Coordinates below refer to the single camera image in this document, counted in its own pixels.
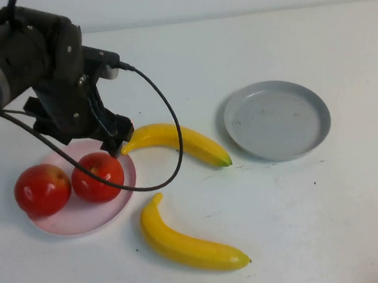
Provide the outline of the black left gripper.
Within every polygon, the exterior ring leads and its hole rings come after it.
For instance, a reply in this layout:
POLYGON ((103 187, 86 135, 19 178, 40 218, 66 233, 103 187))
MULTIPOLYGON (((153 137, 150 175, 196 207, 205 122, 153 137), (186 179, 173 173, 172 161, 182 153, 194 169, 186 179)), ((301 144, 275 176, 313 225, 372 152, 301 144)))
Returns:
POLYGON ((37 116, 33 128, 40 133, 63 144, 77 138, 102 141, 101 150, 113 158, 133 134, 130 119, 106 109, 97 87, 37 92, 23 108, 37 116))

